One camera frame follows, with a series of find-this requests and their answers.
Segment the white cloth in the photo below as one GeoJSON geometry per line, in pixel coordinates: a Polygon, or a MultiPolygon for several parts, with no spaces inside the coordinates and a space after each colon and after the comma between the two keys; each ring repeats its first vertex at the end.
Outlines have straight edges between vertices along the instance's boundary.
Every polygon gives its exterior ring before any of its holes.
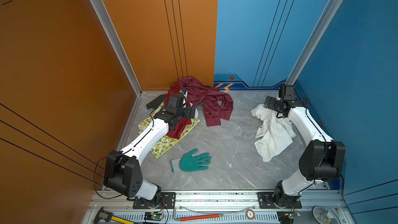
{"type": "Polygon", "coordinates": [[[276,114],[276,111],[265,108],[262,104],[251,111],[252,116],[262,121],[255,136],[255,147],[264,162],[269,162],[282,153],[296,137],[289,118],[278,119],[276,114]]]}

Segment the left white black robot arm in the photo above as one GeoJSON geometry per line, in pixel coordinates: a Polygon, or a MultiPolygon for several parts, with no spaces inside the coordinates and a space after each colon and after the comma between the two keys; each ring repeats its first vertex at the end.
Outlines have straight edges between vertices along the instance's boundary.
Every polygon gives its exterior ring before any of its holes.
{"type": "Polygon", "coordinates": [[[145,199],[155,206],[160,204],[161,187],[143,179],[141,164],[153,146],[169,130],[176,129],[180,119],[194,118],[195,111],[196,107],[188,103],[186,89],[172,93],[169,102],[150,117],[151,123],[134,141],[104,158],[103,185],[121,196],[145,199]]]}

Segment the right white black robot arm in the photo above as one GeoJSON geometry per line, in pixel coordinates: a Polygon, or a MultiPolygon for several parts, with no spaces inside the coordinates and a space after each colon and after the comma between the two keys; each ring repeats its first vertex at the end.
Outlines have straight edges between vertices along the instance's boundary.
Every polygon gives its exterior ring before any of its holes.
{"type": "Polygon", "coordinates": [[[341,176],[346,147],[322,130],[303,102],[268,96],[264,107],[275,111],[277,117],[289,118],[305,142],[298,170],[278,182],[270,198],[277,208],[297,207],[302,193],[311,186],[341,176]]]}

